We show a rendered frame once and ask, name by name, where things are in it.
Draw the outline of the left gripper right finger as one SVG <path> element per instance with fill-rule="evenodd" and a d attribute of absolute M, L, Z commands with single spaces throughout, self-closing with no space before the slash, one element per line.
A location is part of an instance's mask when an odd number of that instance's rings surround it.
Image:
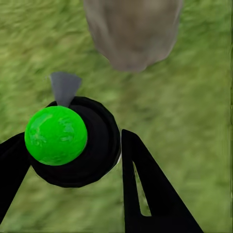
<path fill-rule="evenodd" d="M 125 233 L 203 233 L 141 138 L 122 130 Z M 152 216 L 140 213 L 135 163 Z"/>

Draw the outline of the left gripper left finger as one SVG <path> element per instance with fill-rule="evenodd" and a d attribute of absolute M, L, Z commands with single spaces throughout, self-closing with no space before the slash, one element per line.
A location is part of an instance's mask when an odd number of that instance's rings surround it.
<path fill-rule="evenodd" d="M 0 144 L 0 224 L 31 166 L 24 135 L 18 133 Z"/>

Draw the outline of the pesticide atomizer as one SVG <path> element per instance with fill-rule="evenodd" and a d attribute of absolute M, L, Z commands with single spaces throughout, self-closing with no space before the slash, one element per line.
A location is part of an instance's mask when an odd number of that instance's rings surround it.
<path fill-rule="evenodd" d="M 102 103 L 75 96 L 80 76 L 58 71 L 49 78 L 56 100 L 29 120 L 24 135 L 27 155 L 37 175 L 48 183 L 80 188 L 117 165 L 122 134 Z"/>

